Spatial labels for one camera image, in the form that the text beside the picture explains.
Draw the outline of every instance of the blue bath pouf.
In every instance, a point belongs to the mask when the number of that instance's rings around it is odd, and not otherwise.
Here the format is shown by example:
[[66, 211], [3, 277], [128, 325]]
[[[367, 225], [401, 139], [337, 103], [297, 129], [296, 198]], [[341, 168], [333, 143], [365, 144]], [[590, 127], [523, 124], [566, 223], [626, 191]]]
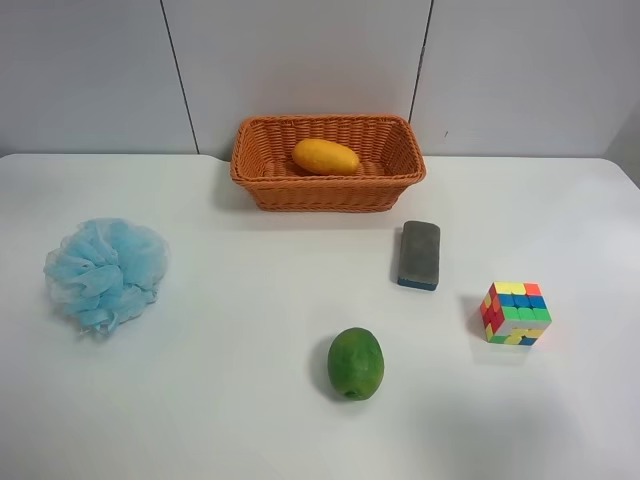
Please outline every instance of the blue bath pouf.
[[111, 334], [156, 301], [168, 253], [149, 228], [119, 218], [89, 220], [47, 255], [49, 296], [83, 331]]

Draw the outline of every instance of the orange wicker basket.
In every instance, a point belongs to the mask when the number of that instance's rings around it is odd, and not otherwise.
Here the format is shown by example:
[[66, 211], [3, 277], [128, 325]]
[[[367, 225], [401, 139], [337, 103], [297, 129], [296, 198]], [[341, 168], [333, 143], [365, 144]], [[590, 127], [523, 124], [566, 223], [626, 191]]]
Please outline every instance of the orange wicker basket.
[[[305, 138], [323, 138], [354, 150], [352, 176], [317, 176], [291, 159]], [[253, 117], [240, 126], [231, 178], [269, 211], [382, 212], [426, 175], [409, 124], [394, 115]]]

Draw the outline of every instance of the rubik's cube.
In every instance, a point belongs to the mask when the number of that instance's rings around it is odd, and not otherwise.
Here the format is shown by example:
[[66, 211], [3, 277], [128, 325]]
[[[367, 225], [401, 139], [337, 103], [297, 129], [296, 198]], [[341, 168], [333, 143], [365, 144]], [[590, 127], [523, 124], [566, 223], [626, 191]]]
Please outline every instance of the rubik's cube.
[[490, 343], [533, 345], [551, 324], [535, 283], [494, 282], [480, 312]]

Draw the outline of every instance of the green fruit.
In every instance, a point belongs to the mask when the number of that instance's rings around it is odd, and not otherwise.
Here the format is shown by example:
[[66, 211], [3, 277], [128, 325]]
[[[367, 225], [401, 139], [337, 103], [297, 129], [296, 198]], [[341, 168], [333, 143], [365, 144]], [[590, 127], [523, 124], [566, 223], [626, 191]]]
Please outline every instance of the green fruit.
[[371, 397], [384, 376], [384, 358], [376, 337], [364, 328], [350, 328], [329, 348], [329, 380], [340, 395], [351, 400]]

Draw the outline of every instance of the table surface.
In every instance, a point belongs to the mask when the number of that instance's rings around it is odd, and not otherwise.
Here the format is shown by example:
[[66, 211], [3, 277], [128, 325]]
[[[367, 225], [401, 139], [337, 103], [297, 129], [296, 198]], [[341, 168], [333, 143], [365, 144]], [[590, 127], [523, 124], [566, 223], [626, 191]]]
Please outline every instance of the table surface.
[[[298, 214], [207, 156], [0, 159], [0, 478], [639, 478], [640, 190], [598, 159], [426, 162], [389, 212]], [[102, 342], [42, 274], [95, 217], [172, 249], [158, 302]], [[410, 219], [442, 229], [436, 292], [393, 281]], [[541, 285], [534, 347], [484, 340], [493, 281]], [[385, 355], [366, 402], [326, 376], [352, 326]]]

